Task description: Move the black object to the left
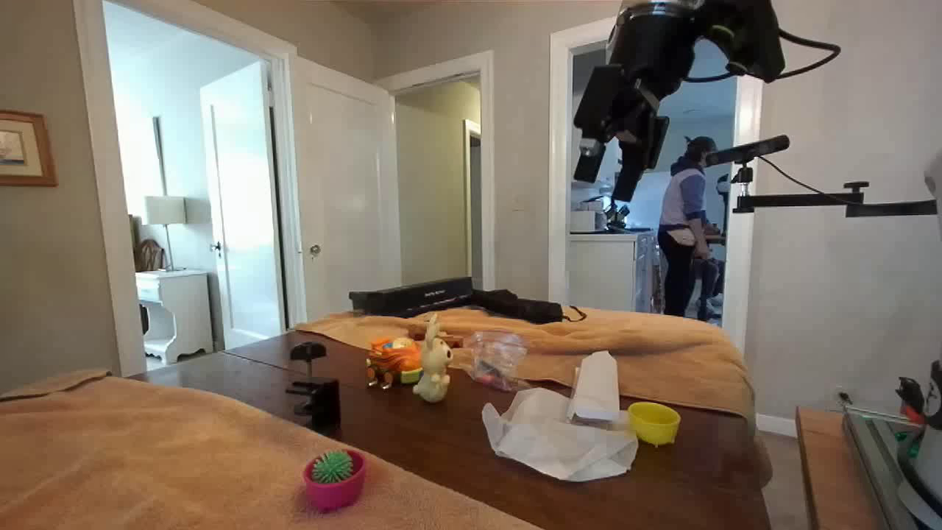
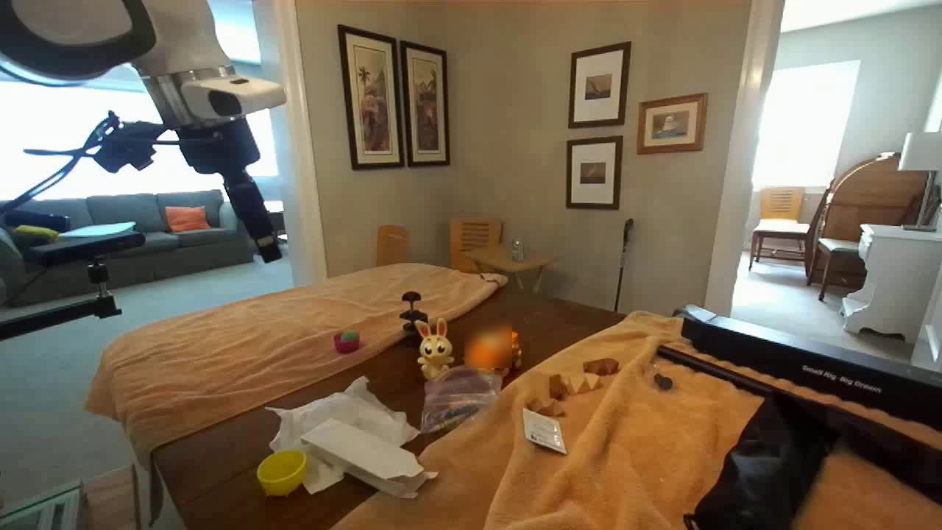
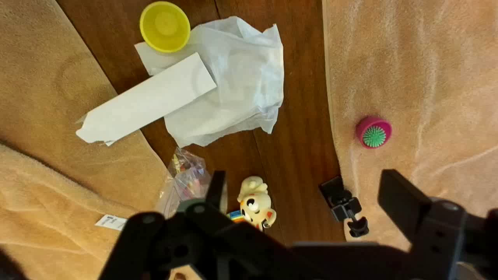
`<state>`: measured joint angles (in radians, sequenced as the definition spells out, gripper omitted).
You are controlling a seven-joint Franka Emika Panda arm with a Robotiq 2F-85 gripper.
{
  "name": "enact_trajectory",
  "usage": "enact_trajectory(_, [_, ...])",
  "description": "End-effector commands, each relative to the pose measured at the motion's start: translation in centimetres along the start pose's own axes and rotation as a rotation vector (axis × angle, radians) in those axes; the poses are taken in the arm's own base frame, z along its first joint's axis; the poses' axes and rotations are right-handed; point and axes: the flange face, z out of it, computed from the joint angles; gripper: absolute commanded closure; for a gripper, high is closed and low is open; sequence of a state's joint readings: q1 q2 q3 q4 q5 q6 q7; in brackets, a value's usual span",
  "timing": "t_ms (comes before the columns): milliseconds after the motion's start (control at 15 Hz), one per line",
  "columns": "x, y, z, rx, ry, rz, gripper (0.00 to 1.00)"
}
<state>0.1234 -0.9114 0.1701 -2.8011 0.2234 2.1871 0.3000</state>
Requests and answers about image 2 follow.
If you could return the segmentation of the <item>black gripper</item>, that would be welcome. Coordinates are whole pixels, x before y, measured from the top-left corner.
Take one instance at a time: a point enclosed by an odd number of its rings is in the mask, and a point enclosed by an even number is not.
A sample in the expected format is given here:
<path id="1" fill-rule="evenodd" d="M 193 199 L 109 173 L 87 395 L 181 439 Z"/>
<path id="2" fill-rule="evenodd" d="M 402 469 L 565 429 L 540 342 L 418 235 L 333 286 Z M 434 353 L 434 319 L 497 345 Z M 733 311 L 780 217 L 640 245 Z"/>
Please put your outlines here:
<path id="1" fill-rule="evenodd" d="M 225 173 L 228 167 L 247 167 L 260 160 L 256 139 L 244 117 L 212 126 L 182 126 L 181 149 L 199 173 Z M 244 170 L 228 170 L 225 189 L 256 252 L 266 261 L 278 261 L 284 249 L 256 183 Z"/>

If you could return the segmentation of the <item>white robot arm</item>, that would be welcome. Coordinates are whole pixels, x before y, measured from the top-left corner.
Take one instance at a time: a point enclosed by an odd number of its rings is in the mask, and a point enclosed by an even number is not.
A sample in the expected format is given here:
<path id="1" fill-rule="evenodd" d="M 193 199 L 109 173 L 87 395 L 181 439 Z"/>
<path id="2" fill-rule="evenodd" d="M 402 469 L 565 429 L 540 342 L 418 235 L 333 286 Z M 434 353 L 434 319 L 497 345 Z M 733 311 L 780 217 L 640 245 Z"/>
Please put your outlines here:
<path id="1" fill-rule="evenodd" d="M 262 191 L 247 173 L 260 160 L 247 115 L 284 105 L 285 90 L 235 70 L 207 0 L 0 0 L 0 52 L 26 74 L 71 82 L 132 65 L 187 161 L 225 176 L 256 252 L 280 258 Z"/>

